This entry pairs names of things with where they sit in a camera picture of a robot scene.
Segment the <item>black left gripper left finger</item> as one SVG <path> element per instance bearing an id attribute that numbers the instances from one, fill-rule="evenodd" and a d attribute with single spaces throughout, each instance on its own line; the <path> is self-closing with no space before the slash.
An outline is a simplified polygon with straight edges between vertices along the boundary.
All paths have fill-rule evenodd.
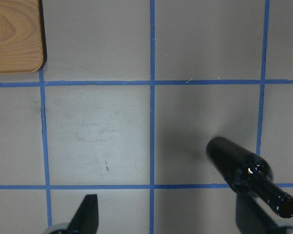
<path id="1" fill-rule="evenodd" d="M 48 227 L 43 234 L 96 234 L 98 231 L 98 197 L 86 195 L 69 223 Z"/>

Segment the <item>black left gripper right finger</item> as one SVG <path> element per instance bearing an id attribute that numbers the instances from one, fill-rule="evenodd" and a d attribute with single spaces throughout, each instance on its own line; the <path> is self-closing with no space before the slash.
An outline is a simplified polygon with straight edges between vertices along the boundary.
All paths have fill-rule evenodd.
<path id="1" fill-rule="evenodd" d="M 278 224 L 248 194 L 237 194 L 235 222 L 242 234 L 293 234 L 293 225 Z"/>

